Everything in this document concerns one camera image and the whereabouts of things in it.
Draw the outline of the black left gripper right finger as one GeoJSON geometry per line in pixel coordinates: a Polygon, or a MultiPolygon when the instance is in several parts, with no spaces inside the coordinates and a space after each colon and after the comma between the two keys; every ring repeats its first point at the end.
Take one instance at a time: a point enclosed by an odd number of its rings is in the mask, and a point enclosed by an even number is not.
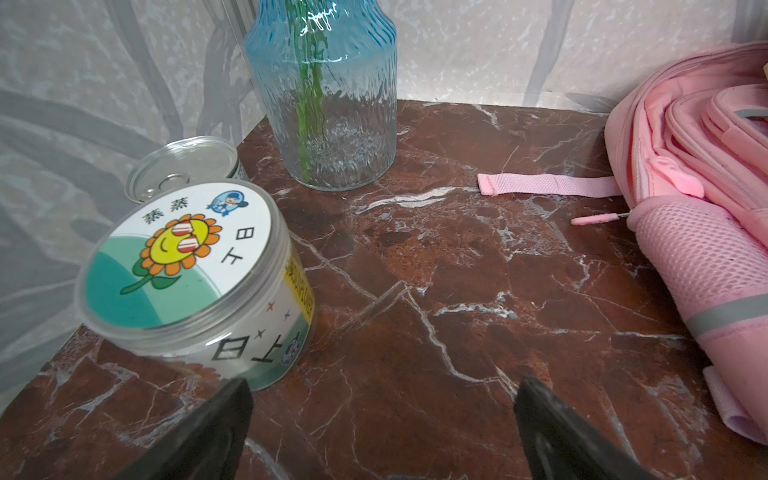
{"type": "Polygon", "coordinates": [[[535,377],[518,389],[514,413],[534,479],[653,479],[535,377]]]}

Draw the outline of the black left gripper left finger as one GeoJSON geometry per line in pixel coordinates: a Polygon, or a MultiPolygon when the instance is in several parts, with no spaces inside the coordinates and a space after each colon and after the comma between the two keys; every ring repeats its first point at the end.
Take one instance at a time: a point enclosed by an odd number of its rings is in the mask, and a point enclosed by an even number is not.
{"type": "Polygon", "coordinates": [[[117,479],[233,479],[253,411],[244,379],[228,381],[117,479]]]}

